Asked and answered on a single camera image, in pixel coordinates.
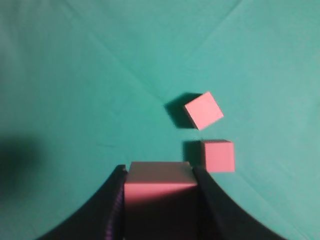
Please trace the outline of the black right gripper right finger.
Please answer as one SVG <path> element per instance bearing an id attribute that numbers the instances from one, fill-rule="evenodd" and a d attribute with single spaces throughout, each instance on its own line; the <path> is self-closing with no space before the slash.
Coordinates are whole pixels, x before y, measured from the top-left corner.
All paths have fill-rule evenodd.
<path id="1" fill-rule="evenodd" d="M 242 209 L 201 166 L 192 169 L 197 181 L 199 240 L 283 240 Z"/>

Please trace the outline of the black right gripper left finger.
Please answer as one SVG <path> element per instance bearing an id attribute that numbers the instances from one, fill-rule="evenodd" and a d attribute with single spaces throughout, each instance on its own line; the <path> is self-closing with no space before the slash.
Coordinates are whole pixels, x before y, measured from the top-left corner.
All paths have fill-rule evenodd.
<path id="1" fill-rule="evenodd" d="M 124 184 L 126 178 L 126 166 L 117 165 L 108 179 L 83 206 L 39 239 L 124 239 Z"/>

